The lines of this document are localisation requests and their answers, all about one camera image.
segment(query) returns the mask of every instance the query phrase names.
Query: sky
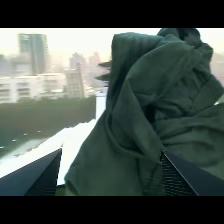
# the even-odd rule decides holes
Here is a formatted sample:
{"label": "sky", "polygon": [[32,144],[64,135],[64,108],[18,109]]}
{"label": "sky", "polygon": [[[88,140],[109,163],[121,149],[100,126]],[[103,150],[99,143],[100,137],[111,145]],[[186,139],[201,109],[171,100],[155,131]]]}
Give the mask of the sky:
{"label": "sky", "polygon": [[[68,65],[75,52],[86,58],[99,52],[102,61],[109,59],[113,35],[136,32],[156,35],[160,28],[0,28],[0,54],[19,53],[18,33],[46,34],[49,53],[53,62]],[[210,44],[217,53],[224,53],[224,28],[198,28],[203,42]]]}

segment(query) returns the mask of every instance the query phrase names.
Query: garment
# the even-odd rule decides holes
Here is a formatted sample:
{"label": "garment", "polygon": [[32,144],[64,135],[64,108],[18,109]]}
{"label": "garment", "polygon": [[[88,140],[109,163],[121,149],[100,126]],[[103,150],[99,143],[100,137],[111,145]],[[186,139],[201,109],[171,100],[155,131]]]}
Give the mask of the garment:
{"label": "garment", "polygon": [[212,53],[196,29],[114,35],[106,110],[65,178],[77,195],[166,195],[163,149],[224,179]]}

